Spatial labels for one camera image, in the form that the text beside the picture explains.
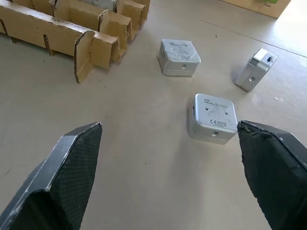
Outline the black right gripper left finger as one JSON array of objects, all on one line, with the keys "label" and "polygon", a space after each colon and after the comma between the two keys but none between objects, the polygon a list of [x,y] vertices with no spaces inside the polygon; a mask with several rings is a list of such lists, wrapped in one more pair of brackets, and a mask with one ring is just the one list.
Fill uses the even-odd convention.
[{"label": "black right gripper left finger", "polygon": [[95,179],[100,122],[63,135],[0,215],[2,230],[78,230]]}]

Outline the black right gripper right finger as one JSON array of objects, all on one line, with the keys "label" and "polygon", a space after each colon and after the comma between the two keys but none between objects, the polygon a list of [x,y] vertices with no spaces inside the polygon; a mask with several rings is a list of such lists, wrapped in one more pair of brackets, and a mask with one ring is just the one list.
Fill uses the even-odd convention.
[{"label": "black right gripper right finger", "polygon": [[237,125],[247,183],[273,230],[307,228],[307,148],[290,132]]}]

